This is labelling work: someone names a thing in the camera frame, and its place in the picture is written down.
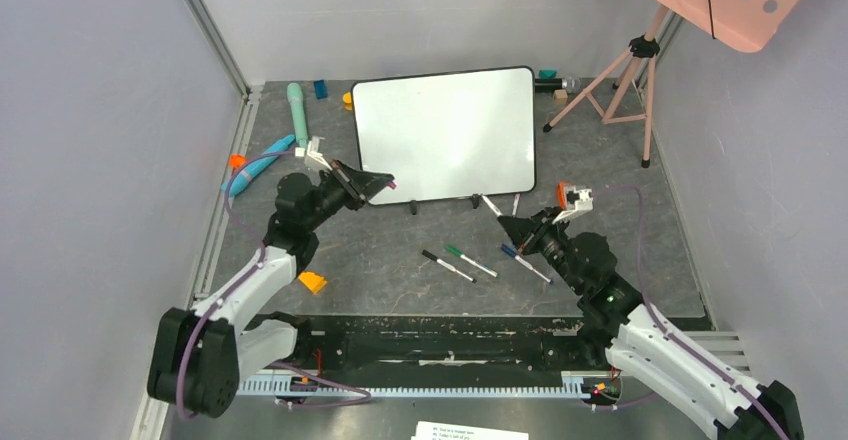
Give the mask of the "white whiteboard with black frame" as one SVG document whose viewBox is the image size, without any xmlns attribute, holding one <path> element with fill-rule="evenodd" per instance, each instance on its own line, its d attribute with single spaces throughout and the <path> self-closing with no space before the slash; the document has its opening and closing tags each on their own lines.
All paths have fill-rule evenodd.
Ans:
<svg viewBox="0 0 848 440">
<path fill-rule="evenodd" d="M 372 204 L 533 190 L 534 80 L 530 67 L 512 66 L 355 83 L 361 167 L 395 182 Z"/>
</svg>

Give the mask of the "white marker pen body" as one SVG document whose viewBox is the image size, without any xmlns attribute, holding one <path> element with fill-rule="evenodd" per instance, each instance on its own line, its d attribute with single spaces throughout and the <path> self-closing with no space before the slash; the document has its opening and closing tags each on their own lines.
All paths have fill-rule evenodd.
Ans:
<svg viewBox="0 0 848 440">
<path fill-rule="evenodd" d="M 487 207 L 494 213 L 496 217 L 503 216 L 503 212 L 493 203 L 493 201 L 486 195 L 480 195 L 481 200 L 487 205 Z"/>
</svg>

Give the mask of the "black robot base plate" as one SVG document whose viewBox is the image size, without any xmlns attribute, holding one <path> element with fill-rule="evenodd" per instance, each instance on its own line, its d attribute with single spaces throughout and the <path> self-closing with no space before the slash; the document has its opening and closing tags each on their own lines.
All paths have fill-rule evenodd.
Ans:
<svg viewBox="0 0 848 440">
<path fill-rule="evenodd" d="M 360 388 L 553 387 L 563 372 L 612 370 L 577 317 L 267 317 L 296 329 L 287 363 Z"/>
</svg>

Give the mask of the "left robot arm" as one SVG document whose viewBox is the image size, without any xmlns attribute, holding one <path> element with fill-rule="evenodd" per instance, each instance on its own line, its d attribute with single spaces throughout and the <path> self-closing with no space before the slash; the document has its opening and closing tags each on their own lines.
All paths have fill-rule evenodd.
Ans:
<svg viewBox="0 0 848 440">
<path fill-rule="evenodd" d="M 362 171 L 338 160 L 318 164 L 319 181 L 283 176 L 265 235 L 245 265 L 221 289 L 160 318 L 147 380 L 150 397 L 178 415 L 221 416 L 240 382 L 284 361 L 306 365 L 313 339 L 300 322 L 261 308 L 306 269 L 319 246 L 316 230 L 342 209 L 356 211 L 394 184 L 389 173 Z"/>
</svg>

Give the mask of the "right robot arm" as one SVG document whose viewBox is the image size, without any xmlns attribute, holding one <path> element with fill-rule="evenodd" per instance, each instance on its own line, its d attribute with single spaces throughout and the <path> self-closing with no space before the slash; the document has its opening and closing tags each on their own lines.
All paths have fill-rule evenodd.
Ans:
<svg viewBox="0 0 848 440">
<path fill-rule="evenodd" d="M 539 254 L 577 295 L 583 325 L 577 352 L 591 368 L 609 365 L 676 407 L 709 439 L 802 439 L 795 394 L 764 385 L 680 331 L 617 271 L 607 239 L 569 236 L 557 208 L 497 220 L 517 253 Z"/>
</svg>

